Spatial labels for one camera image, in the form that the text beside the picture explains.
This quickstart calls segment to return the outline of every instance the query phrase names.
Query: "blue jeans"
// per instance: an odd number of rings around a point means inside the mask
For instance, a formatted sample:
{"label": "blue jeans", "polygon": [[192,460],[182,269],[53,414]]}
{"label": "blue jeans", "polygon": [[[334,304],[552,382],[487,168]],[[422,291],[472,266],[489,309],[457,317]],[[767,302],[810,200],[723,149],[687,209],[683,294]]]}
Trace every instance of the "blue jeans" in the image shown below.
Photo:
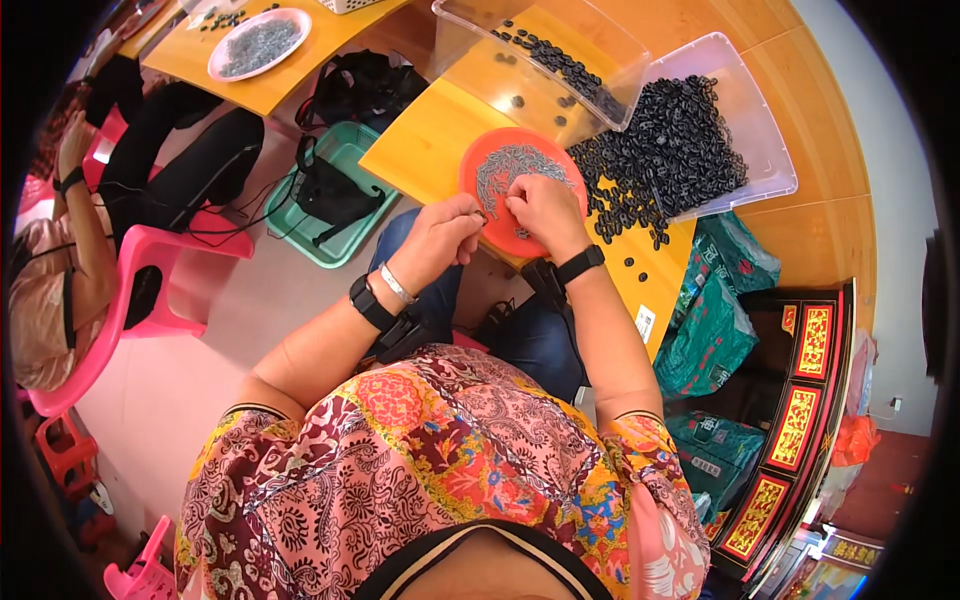
{"label": "blue jeans", "polygon": [[[419,212],[416,208],[398,215],[383,230],[370,263],[371,273],[394,255]],[[423,288],[417,303],[407,309],[430,323],[438,342],[453,342],[453,313],[463,273],[463,266],[449,267]],[[567,307],[562,316],[534,296],[498,328],[490,354],[530,375],[551,396],[573,402],[585,378],[571,342],[576,343],[572,311]]]}

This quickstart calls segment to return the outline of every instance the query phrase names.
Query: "white wall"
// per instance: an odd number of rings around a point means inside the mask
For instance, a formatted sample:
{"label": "white wall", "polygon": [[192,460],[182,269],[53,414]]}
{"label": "white wall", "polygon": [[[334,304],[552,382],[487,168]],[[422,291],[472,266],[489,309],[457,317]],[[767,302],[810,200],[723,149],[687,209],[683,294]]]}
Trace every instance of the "white wall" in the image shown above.
{"label": "white wall", "polygon": [[921,289],[926,238],[937,226],[926,156],[890,74],[870,42],[835,0],[792,0],[847,99],[867,163],[876,227],[876,319],[879,358],[871,414],[893,415],[882,429],[930,435],[936,388],[926,377]]}

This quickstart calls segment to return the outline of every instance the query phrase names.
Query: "green packaging bag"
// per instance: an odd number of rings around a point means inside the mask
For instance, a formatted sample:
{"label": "green packaging bag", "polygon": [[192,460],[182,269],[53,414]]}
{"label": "green packaging bag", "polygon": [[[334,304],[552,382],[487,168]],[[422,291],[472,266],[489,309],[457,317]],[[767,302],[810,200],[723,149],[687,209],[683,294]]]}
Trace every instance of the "green packaging bag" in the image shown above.
{"label": "green packaging bag", "polygon": [[733,295],[739,296],[775,287],[780,261],[759,245],[733,211],[700,219],[668,329],[680,328],[710,273],[718,274]]}
{"label": "green packaging bag", "polygon": [[750,479],[766,436],[750,425],[703,411],[670,417],[665,424],[690,490],[710,496],[701,522],[711,522]]}
{"label": "green packaging bag", "polygon": [[750,318],[727,284],[709,275],[680,329],[668,332],[654,360],[664,401],[716,392],[756,342]]}

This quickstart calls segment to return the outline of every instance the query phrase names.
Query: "green plastic basket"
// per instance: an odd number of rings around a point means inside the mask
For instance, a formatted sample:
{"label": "green plastic basket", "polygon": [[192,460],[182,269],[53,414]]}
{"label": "green plastic basket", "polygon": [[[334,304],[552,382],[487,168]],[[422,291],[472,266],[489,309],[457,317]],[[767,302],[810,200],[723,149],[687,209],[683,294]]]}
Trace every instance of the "green plastic basket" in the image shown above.
{"label": "green plastic basket", "polygon": [[[373,214],[350,225],[319,247],[314,247],[313,238],[328,230],[330,225],[300,210],[295,198],[300,191],[303,174],[298,174],[295,177],[286,178],[267,200],[263,210],[264,215],[270,215],[266,218],[270,231],[274,235],[282,236],[294,248],[325,269],[342,267],[350,260],[364,240],[380,224],[383,216],[396,204],[396,199],[400,195],[393,187],[385,185],[357,164],[377,137],[379,134],[366,125],[350,122],[337,123],[317,140],[315,146],[317,156],[321,156],[341,173],[351,178],[367,194],[377,195],[373,191],[375,185],[384,191],[387,198]],[[294,165],[290,174],[296,172],[297,166]],[[277,205],[287,198],[291,186],[294,189],[286,204],[271,214]]]}

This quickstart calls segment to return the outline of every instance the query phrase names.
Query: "orange plastic bag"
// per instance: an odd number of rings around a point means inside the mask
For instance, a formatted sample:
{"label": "orange plastic bag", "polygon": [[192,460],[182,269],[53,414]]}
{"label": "orange plastic bag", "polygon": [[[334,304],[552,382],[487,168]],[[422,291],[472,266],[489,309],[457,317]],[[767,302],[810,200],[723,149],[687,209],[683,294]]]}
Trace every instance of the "orange plastic bag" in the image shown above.
{"label": "orange plastic bag", "polygon": [[870,451],[879,444],[880,435],[876,432],[876,423],[870,417],[850,417],[844,415],[837,433],[837,443],[833,447],[830,464],[834,467],[849,467],[866,463]]}

